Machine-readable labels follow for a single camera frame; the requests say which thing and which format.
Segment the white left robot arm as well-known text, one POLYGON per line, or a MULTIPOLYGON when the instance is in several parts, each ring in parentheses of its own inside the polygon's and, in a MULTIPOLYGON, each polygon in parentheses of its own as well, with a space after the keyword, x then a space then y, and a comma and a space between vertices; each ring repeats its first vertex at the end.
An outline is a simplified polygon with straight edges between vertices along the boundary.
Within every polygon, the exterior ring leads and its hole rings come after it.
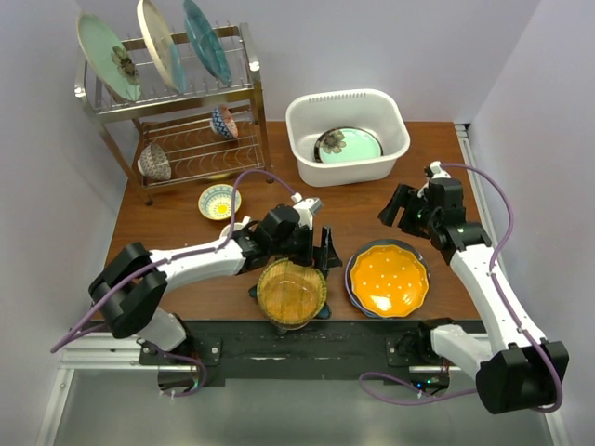
POLYGON ((163 296, 195 282, 261 269, 273 257, 322 274, 340 267, 329 228, 314 245, 313 216, 302 204, 280 204, 210 243, 169 251, 131 243, 90 284, 89 294, 114 338, 136 335, 170 363, 182 364, 192 355, 192 341, 181 318, 161 309, 163 296))

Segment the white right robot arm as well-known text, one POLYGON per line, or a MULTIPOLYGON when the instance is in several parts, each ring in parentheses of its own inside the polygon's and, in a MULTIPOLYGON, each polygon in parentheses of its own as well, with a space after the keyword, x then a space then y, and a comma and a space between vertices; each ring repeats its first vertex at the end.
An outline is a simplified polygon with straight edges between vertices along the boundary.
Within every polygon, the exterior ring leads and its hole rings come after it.
POLYGON ((553 413, 562 406, 569 362, 561 341, 551 342, 524 311, 501 268, 483 225, 467 219, 461 183, 450 177, 416 189, 400 184, 378 218, 385 226, 428 239, 469 293, 489 343, 484 346, 448 320, 428 323, 414 343, 427 365, 445 358, 469 375, 489 413, 532 409, 553 413))

